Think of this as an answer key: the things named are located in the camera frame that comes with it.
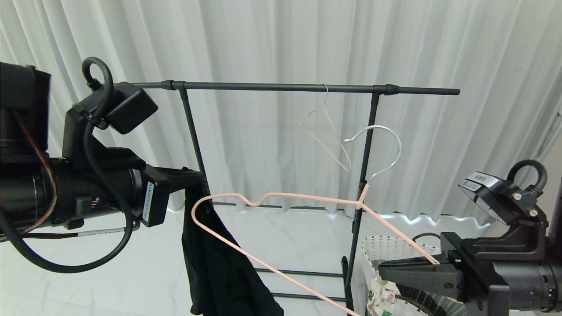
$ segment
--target black cloth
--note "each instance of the black cloth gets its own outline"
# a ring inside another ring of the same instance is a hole
[[[197,226],[191,208],[209,195],[207,179],[185,189],[182,235],[193,306],[203,316],[282,316],[283,309],[257,275],[246,256]],[[220,220],[211,200],[200,204],[197,219],[237,245]]]

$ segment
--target white curtain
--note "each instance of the white curtain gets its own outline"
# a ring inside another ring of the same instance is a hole
[[[558,126],[562,4],[556,0],[0,1],[0,11],[2,61],[52,74],[52,156],[60,155],[64,113],[89,94],[80,72],[88,56],[104,60],[115,82],[460,88],[459,96],[381,97],[376,123],[394,129],[404,151],[374,180],[366,203],[411,219],[425,213],[487,220],[456,185],[473,171],[504,176],[517,160],[540,157]],[[97,137],[153,165],[196,169],[178,93],[149,93],[160,107],[156,115],[130,134],[107,130]],[[253,200],[270,191],[355,198],[365,136],[346,145],[353,166],[346,172],[296,124],[299,114],[320,109],[324,96],[189,91],[211,191]],[[340,140],[366,126],[369,102],[369,95],[330,93]],[[344,158],[323,116],[305,123]],[[392,161],[392,137],[376,130],[370,154],[368,174]],[[171,207],[181,203],[178,197]]]

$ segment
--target clothes hanger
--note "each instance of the clothes hanger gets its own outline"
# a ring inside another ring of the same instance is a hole
[[[195,202],[195,204],[193,205],[193,207],[191,208],[191,217],[193,219],[193,221],[199,226],[201,227],[204,231],[208,232],[209,234],[215,236],[217,239],[219,239],[220,241],[222,241],[223,243],[227,244],[228,246],[230,246],[231,248],[235,249],[236,251],[240,252],[241,254],[247,256],[250,259],[255,260],[256,262],[258,262],[259,264],[263,265],[264,267],[268,268],[268,270],[272,271],[273,273],[285,278],[286,280],[290,281],[291,283],[299,286],[300,288],[303,288],[304,290],[310,292],[311,294],[313,294],[314,296],[320,298],[321,300],[328,302],[330,304],[332,304],[333,306],[335,306],[336,308],[339,308],[341,310],[343,310],[344,312],[346,312],[349,315],[353,315],[353,316],[361,316],[359,314],[357,314],[356,312],[345,308],[343,306],[340,306],[339,304],[337,304],[335,301],[329,299],[328,297],[316,292],[315,290],[313,290],[312,288],[309,288],[299,282],[297,282],[296,280],[294,280],[293,278],[287,276],[286,274],[284,274],[283,272],[275,269],[274,267],[272,267],[271,265],[263,262],[262,260],[260,260],[259,258],[253,256],[252,254],[250,254],[249,252],[247,252],[246,250],[240,248],[238,245],[230,242],[229,240],[227,240],[226,238],[224,238],[223,236],[217,234],[215,231],[213,231],[212,229],[210,229],[209,227],[203,225],[201,222],[199,222],[199,220],[197,220],[196,217],[196,211],[197,211],[197,207],[207,201],[207,200],[211,200],[213,198],[219,198],[219,197],[237,197],[240,198],[242,201],[244,201],[247,205],[252,206],[252,207],[257,207],[259,205],[262,204],[262,202],[264,202],[265,200],[267,200],[267,198],[269,197],[290,197],[290,198],[304,198],[304,199],[308,199],[308,200],[316,200],[316,201],[324,201],[324,202],[331,202],[331,203],[340,203],[340,204],[352,204],[355,205],[356,209],[364,209],[365,211],[367,211],[367,213],[369,213],[369,215],[375,217],[377,220],[379,220],[383,225],[385,225],[387,228],[389,228],[390,230],[392,230],[393,232],[395,232],[395,234],[397,234],[398,236],[400,236],[401,238],[403,238],[407,243],[409,243],[412,247],[414,247],[418,252],[420,252],[426,259],[428,259],[429,262],[431,262],[434,265],[438,265],[439,261],[437,261],[434,257],[432,257],[429,253],[427,253],[423,248],[421,248],[417,243],[415,243],[412,239],[410,239],[408,236],[406,236],[406,234],[402,233],[400,230],[398,230],[398,228],[394,227],[391,223],[387,222],[385,219],[383,219],[379,214],[375,213],[372,209],[370,209],[368,206],[366,206],[363,201],[365,200],[365,196],[367,194],[367,191],[369,190],[369,186],[371,181],[373,180],[373,178],[378,175],[381,174],[387,170],[390,170],[390,168],[394,167],[394,165],[396,165],[396,162],[398,162],[400,155],[402,153],[402,143],[400,142],[400,138],[398,137],[398,135],[390,128],[387,128],[385,126],[382,125],[371,125],[368,126],[362,130],[360,130],[357,134],[355,134],[355,136],[353,136],[350,139],[346,139],[344,142],[352,142],[355,140],[355,138],[357,138],[357,136],[359,136],[361,133],[365,132],[366,130],[369,129],[373,129],[373,128],[382,128],[384,130],[389,131],[390,133],[392,133],[392,135],[397,139],[398,141],[398,154],[396,155],[395,160],[386,168],[375,172],[369,179],[369,181],[367,182],[367,184],[365,185],[359,199],[357,199],[357,201],[351,201],[351,200],[343,200],[340,198],[331,198],[331,197],[322,197],[322,196],[314,196],[314,195],[304,195],[304,194],[296,194],[296,193],[279,193],[279,192],[270,192],[267,193],[266,195],[262,196],[262,198],[258,201],[258,202],[251,202],[250,200],[248,200],[245,196],[243,196],[242,194],[239,193],[219,193],[219,194],[213,194],[213,195],[209,195],[209,196],[205,196],[201,199],[199,199],[197,202]]]
[[[336,158],[336,156],[327,148],[327,146],[321,141],[319,140],[316,135],[314,135],[313,132],[311,132],[309,129],[306,128],[306,126],[304,125],[304,123],[301,121],[301,119],[305,116],[305,114],[301,114],[298,116],[297,118],[297,122],[299,123],[300,126],[302,126],[302,128],[305,129],[305,131],[312,136],[312,138],[314,138],[314,140],[316,140],[320,145],[322,145],[322,147],[324,147],[324,149],[330,154],[330,156],[332,156],[332,158],[334,158],[334,160],[339,163],[339,165],[345,170],[345,171],[350,171],[351,170],[351,159],[350,156],[347,154],[347,151],[345,149],[345,147],[343,146],[343,144],[341,144],[338,140],[338,131],[336,130],[336,127],[334,126],[334,123],[332,123],[332,120],[330,118],[330,116],[328,115],[328,111],[326,110],[326,101],[328,100],[328,95],[330,94],[330,92],[328,91],[328,86],[326,84],[324,84],[324,86],[326,87],[326,97],[324,98],[324,108],[322,110],[314,110],[314,111],[310,111],[306,116],[310,117],[310,115],[312,113],[316,113],[316,112],[322,112],[324,114],[326,114],[326,118],[328,119],[328,122],[330,123],[330,126],[332,126],[332,129],[334,130],[334,136],[336,137],[336,143],[340,146],[340,148],[343,150],[343,153],[346,154],[346,158],[347,158],[347,165],[349,167],[346,167],[343,165],[343,163],[341,163],[341,161],[339,159]]]

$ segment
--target laundry basket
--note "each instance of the laundry basket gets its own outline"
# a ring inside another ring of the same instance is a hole
[[[423,236],[437,236],[433,233],[420,234],[414,240]],[[419,243],[431,255],[439,254],[439,248]],[[363,272],[367,288],[371,290],[371,280],[378,276],[378,265],[387,260],[399,260],[418,257],[420,254],[405,240],[389,236],[371,236],[363,240],[361,252],[364,256]],[[396,297],[392,315],[400,316],[468,316],[463,304],[448,297],[420,291],[397,285],[401,296]]]

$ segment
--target white wicker basket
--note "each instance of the white wicker basket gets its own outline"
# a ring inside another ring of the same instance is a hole
[[[420,244],[420,246],[431,255],[439,254],[440,252],[438,248],[432,246],[426,246],[424,244]],[[365,257],[363,272],[365,273],[365,282],[369,290],[371,290],[371,280],[374,278],[375,274],[378,273],[372,261],[398,260],[420,256],[418,251],[406,241],[389,236],[366,237],[365,240],[363,240],[361,252]],[[427,316],[426,313],[403,300],[396,301],[393,314],[400,316]]]

